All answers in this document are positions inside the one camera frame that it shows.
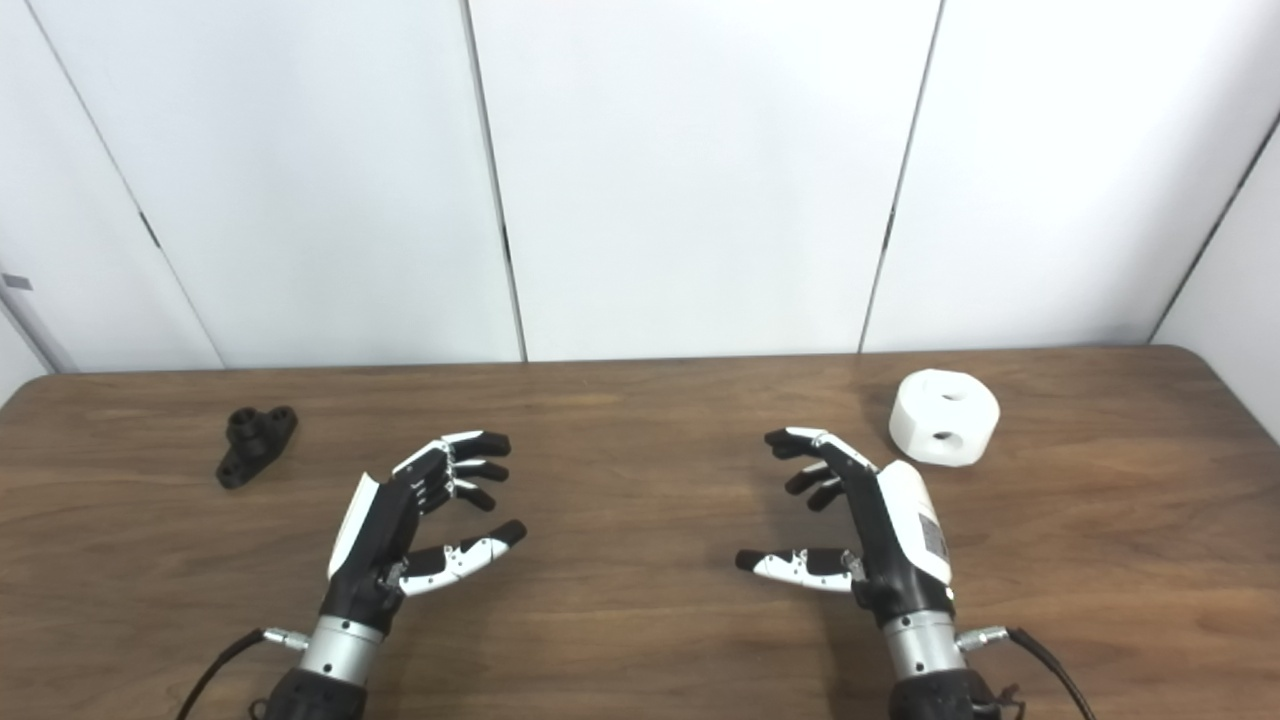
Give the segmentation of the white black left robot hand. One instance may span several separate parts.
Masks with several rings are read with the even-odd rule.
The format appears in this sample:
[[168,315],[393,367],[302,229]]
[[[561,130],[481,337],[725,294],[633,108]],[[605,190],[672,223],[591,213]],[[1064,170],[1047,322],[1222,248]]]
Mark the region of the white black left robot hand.
[[527,529],[511,520],[485,536],[413,548],[420,521],[452,500],[490,512],[497,502],[475,479],[503,482],[494,457],[509,437],[467,430],[431,439],[379,480],[364,474],[346,511],[326,569],[320,615],[388,635],[406,598],[439,591],[508,553]]

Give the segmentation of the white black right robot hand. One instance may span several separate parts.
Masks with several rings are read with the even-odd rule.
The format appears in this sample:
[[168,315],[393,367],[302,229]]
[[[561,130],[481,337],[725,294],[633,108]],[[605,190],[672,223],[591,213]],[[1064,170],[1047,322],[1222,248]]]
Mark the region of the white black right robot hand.
[[739,569],[776,582],[850,593],[878,626],[918,612],[955,619],[948,546],[914,466],[892,461],[879,468],[835,433],[817,428],[783,427],[765,433],[764,441],[778,459],[813,459],[787,480],[785,491],[806,495],[806,506],[814,512],[846,498],[859,548],[740,550],[735,557]]

